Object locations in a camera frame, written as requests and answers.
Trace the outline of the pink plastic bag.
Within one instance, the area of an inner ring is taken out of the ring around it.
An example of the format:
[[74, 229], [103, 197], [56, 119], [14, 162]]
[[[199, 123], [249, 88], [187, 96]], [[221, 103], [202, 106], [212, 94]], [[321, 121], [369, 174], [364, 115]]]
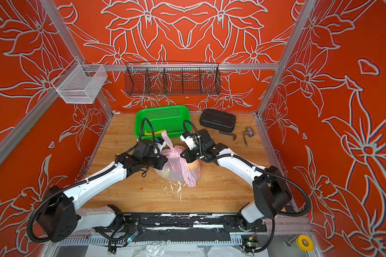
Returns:
[[161, 178], [175, 182], [185, 182], [188, 187], [196, 187], [201, 177], [199, 161], [188, 163], [182, 158], [181, 154], [186, 148], [173, 145], [166, 130], [161, 132], [161, 137], [165, 140], [167, 147], [161, 151], [161, 154], [167, 157], [168, 161], [162, 169], [155, 169], [155, 173]]

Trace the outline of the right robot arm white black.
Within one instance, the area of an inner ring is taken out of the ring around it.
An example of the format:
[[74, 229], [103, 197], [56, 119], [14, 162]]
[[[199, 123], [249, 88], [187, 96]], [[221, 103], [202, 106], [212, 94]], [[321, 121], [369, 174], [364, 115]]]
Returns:
[[[244, 205], [237, 213], [237, 223], [241, 230], [249, 231], [257, 220], [274, 218], [277, 215], [300, 217], [308, 214], [312, 202], [305, 190], [290, 179], [282, 176], [275, 166], [268, 168], [256, 165], [236, 154], [223, 143], [215, 143], [206, 129], [198, 130], [185, 120], [181, 140], [188, 146], [181, 154], [187, 163], [201, 160], [226, 168], [247, 182], [253, 189], [254, 201]], [[289, 186], [297, 189], [305, 199], [302, 210], [289, 213], [282, 209], [293, 196]]]

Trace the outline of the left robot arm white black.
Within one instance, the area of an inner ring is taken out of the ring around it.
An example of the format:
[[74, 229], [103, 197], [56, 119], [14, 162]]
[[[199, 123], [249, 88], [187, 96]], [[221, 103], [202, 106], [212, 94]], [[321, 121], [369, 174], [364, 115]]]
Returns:
[[57, 243], [79, 230], [110, 226], [118, 216], [117, 208], [107, 206], [92, 211], [83, 205], [134, 173], [161, 169], [168, 161], [161, 154], [166, 145], [162, 137], [138, 138], [133, 147], [116, 155], [112, 163], [88, 178], [63, 188], [51, 187], [29, 218], [28, 238], [35, 243]]

